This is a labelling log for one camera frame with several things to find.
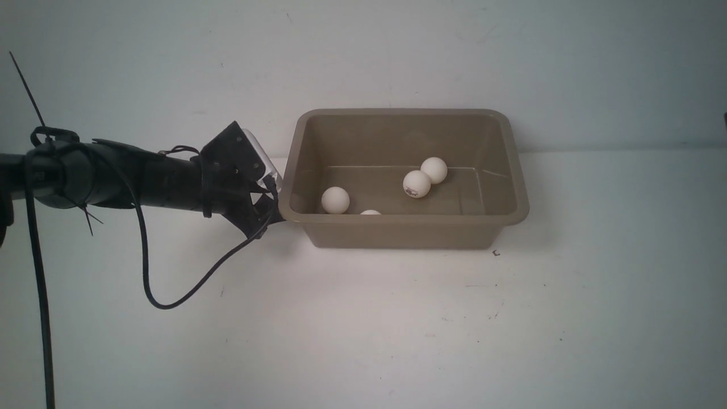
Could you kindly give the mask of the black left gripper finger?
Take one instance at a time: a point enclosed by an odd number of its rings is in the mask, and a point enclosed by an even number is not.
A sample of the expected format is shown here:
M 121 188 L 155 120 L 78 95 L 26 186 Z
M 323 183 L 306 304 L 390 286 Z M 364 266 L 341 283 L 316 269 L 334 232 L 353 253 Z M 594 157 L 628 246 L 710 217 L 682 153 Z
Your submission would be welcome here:
M 264 221 L 266 226 L 279 223 L 285 219 L 279 211 L 279 199 L 272 194 L 264 195 Z

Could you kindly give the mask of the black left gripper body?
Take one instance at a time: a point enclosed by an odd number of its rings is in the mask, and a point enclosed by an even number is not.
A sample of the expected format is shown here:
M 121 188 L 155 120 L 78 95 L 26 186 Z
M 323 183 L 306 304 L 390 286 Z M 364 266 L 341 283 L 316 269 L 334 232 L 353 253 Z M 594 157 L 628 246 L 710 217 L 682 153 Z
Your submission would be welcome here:
M 246 238 L 258 239 L 268 226 L 264 221 L 264 195 L 254 193 L 235 184 L 213 164 L 199 160 L 202 171 L 202 212 L 206 218 L 212 213 L 220 213 L 227 221 L 238 228 Z

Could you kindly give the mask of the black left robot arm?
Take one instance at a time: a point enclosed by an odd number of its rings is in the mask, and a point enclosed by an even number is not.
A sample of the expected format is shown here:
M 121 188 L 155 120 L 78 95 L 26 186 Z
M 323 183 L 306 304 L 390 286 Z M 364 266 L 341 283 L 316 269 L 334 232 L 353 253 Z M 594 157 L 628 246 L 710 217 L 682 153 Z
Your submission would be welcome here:
M 101 139 L 54 146 L 47 153 L 34 149 L 30 165 L 33 197 L 51 208 L 142 205 L 220 214 L 245 236 L 283 221 L 273 195 L 280 179 L 265 174 L 264 161 L 241 136 L 202 150 L 178 145 L 153 152 Z M 193 155 L 177 158 L 182 151 Z

